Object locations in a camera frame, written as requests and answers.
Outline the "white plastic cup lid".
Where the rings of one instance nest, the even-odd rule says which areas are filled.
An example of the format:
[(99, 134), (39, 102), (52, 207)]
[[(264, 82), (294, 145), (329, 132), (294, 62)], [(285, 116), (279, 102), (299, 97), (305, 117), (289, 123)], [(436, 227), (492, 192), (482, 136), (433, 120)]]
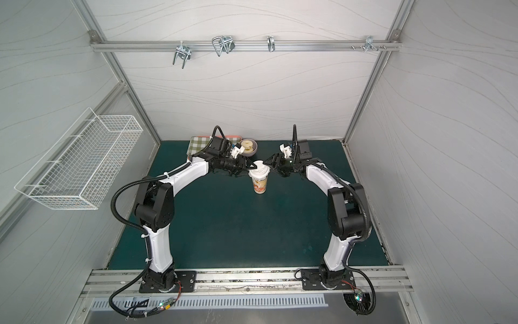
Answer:
[(271, 169), (265, 165), (262, 160), (257, 160), (253, 163), (256, 167), (248, 171), (248, 175), (256, 180), (261, 180), (268, 177)]

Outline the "milk tea paper cup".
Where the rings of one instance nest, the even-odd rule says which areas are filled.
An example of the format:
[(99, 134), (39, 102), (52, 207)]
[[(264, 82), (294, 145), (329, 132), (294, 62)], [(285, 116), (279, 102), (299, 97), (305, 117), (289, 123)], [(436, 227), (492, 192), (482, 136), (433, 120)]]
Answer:
[(267, 189), (268, 177), (255, 178), (252, 177), (252, 185), (256, 194), (263, 194)]

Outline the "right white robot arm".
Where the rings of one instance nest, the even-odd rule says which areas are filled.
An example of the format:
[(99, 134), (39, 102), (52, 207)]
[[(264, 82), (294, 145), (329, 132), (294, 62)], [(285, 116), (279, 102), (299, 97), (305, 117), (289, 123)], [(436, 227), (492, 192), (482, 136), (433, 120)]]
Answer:
[(364, 187), (343, 180), (317, 158), (286, 158), (277, 153), (264, 164), (283, 177), (302, 174), (326, 194), (332, 235), (319, 266), (319, 280), (327, 289), (336, 288), (352, 272), (349, 257), (353, 247), (366, 240), (372, 230)]

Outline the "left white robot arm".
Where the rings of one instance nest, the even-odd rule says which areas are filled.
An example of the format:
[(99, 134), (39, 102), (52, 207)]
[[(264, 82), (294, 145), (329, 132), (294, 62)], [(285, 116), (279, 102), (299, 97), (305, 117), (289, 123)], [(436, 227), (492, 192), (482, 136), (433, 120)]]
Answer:
[(149, 270), (153, 275), (164, 275), (173, 270), (170, 251), (169, 226), (175, 214), (175, 196), (186, 186), (214, 169), (231, 174), (258, 169), (258, 163), (243, 156), (193, 157), (176, 169), (157, 177), (147, 176), (138, 185), (134, 215), (144, 228), (143, 238), (148, 245)]

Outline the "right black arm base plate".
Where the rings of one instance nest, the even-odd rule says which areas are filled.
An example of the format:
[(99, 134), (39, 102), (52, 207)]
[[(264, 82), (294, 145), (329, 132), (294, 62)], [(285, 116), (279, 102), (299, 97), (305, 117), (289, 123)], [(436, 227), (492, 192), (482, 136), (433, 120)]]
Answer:
[(295, 271), (295, 279), (302, 282), (305, 291), (353, 291), (356, 288), (354, 277), (350, 272), (327, 271), (325, 269), (303, 268)]

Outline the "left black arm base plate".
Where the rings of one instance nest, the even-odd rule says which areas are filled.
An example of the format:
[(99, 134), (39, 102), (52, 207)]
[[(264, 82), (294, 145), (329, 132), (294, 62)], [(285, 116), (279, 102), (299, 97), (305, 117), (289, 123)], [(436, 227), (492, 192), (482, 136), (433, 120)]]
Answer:
[(168, 271), (167, 273), (157, 273), (149, 270), (142, 276), (139, 293), (193, 292), (196, 274), (197, 272), (195, 271)]

